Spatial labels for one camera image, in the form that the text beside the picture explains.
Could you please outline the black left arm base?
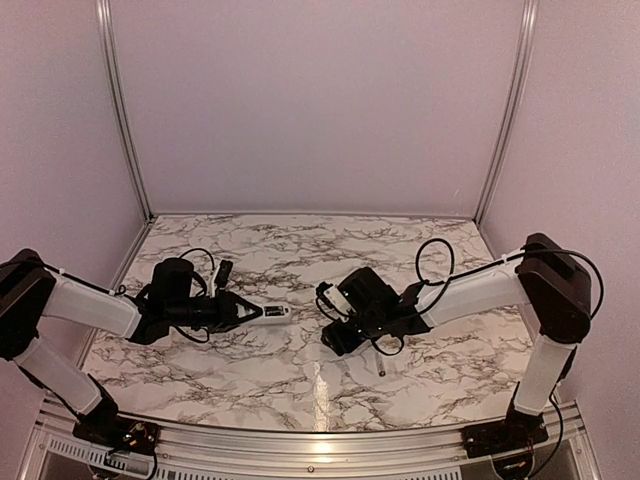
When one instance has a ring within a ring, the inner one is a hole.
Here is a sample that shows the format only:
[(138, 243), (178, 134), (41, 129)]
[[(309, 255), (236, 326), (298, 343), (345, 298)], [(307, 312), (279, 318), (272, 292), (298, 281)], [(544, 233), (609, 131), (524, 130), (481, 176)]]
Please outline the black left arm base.
[(159, 425), (113, 412), (91, 413), (75, 423), (72, 433), (76, 438), (108, 447), (114, 452), (151, 456), (155, 453)]

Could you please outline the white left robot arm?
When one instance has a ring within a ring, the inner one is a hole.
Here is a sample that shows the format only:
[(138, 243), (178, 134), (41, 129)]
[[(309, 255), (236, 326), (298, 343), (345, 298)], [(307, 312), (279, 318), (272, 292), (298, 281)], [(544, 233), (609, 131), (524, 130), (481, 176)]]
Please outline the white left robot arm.
[(203, 278), (188, 260), (171, 257), (156, 264), (150, 283), (131, 297), (49, 266), (24, 249), (1, 266), (1, 357), (63, 400), (102, 443), (119, 444), (127, 430), (115, 400), (39, 333), (40, 320), (85, 325), (138, 345), (180, 327), (226, 333), (265, 315), (264, 307), (227, 290), (231, 268), (224, 262), (213, 285), (195, 296), (192, 284)]

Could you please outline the white remote control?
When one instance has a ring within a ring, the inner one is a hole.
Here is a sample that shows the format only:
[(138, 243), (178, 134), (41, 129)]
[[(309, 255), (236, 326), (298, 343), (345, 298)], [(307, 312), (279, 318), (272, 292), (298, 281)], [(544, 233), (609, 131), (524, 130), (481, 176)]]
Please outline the white remote control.
[(255, 320), (261, 326), (283, 326), (291, 322), (292, 310), (288, 305), (272, 304), (262, 307), (262, 315)]

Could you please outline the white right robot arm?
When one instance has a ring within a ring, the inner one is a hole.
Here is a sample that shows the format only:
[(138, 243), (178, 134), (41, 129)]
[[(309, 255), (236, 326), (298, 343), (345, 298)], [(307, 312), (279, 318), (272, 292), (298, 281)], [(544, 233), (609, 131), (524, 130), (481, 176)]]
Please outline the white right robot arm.
[(566, 376), (602, 302), (592, 285), (602, 276), (584, 255), (565, 250), (542, 233), (487, 265), (450, 273), (441, 281), (424, 278), (397, 293), (370, 267), (359, 268), (337, 285), (316, 288), (316, 305), (330, 319), (322, 343), (344, 356), (384, 336), (404, 340), (454, 320), (513, 305), (530, 306), (539, 334), (505, 419), (495, 438), (515, 448), (534, 431), (556, 385)]

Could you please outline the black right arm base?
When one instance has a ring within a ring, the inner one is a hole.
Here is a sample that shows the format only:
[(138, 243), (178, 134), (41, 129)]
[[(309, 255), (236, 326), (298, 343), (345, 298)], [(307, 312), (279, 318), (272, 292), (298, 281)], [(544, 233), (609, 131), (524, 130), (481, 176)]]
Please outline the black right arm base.
[(464, 427), (464, 449), (469, 458), (527, 449), (549, 439), (543, 415), (508, 411), (504, 419)]

